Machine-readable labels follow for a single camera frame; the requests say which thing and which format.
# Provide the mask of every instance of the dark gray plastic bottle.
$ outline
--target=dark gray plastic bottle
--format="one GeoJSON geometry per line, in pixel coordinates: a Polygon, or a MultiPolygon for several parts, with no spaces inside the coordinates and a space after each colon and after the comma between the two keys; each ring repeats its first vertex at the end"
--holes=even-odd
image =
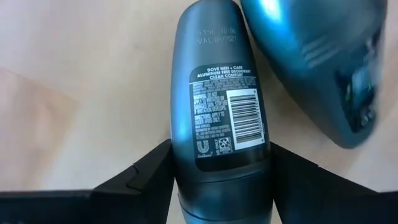
{"type": "Polygon", "coordinates": [[[259,48],[291,97],[337,145],[377,121],[387,0],[241,0],[259,48]]]}
{"type": "Polygon", "coordinates": [[[269,223],[270,149],[240,8],[201,0],[175,38],[171,132],[187,223],[269,223]]]}

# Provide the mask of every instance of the barcode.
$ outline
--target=barcode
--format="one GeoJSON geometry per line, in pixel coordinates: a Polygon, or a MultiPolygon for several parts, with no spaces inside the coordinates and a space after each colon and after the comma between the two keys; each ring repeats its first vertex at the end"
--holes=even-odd
{"type": "Polygon", "coordinates": [[[226,94],[235,150],[264,143],[257,90],[230,90],[226,94]]]}

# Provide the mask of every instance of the product label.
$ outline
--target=product label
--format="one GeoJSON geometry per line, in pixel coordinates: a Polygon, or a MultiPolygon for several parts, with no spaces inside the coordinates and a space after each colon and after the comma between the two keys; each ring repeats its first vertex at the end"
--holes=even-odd
{"type": "Polygon", "coordinates": [[[190,96],[197,159],[266,143],[256,82],[254,72],[240,63],[194,69],[190,96]]]}

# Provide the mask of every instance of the light wood table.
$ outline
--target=light wood table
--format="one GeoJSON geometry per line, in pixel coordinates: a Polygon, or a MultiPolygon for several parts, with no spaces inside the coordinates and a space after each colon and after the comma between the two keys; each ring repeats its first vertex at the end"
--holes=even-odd
{"type": "MultiPolygon", "coordinates": [[[[0,190],[92,188],[169,138],[175,30],[193,1],[0,0],[0,190]]],[[[381,120],[355,150],[314,126],[255,49],[271,140],[398,190],[397,19],[389,13],[381,120]]],[[[176,194],[169,223],[183,223],[176,194]]]]}

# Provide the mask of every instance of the wooden surface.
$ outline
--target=wooden surface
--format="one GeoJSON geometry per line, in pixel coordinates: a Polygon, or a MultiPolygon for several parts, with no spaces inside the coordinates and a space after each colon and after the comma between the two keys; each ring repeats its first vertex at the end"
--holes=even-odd
{"type": "MultiPolygon", "coordinates": [[[[0,0],[0,190],[91,188],[168,138],[175,30],[193,1],[0,0]]],[[[396,10],[381,120],[355,150],[324,136],[254,49],[271,140],[377,191],[398,190],[396,10]]],[[[176,192],[169,222],[183,223],[176,192]]]]}

